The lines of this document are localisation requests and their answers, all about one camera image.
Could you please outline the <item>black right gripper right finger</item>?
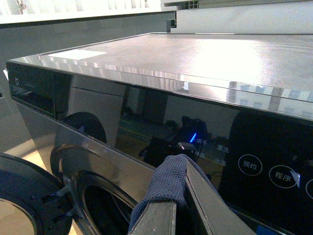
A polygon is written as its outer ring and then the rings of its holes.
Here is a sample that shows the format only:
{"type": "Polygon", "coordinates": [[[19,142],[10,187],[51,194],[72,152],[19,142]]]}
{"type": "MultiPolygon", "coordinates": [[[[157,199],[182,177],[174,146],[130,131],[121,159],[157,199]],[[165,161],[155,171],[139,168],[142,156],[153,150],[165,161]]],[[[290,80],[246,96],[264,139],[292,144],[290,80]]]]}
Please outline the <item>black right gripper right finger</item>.
{"type": "Polygon", "coordinates": [[[254,235],[190,164],[186,165],[187,203],[195,235],[254,235]]]}

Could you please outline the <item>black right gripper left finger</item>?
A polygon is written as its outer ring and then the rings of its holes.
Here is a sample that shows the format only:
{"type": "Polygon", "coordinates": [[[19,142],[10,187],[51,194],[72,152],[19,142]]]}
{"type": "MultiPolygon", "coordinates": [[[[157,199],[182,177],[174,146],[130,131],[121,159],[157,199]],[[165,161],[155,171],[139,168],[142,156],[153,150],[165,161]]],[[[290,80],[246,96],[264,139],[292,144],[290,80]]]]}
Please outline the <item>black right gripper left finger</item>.
{"type": "Polygon", "coordinates": [[[139,203],[132,211],[128,234],[174,235],[177,204],[174,201],[139,203]]]}

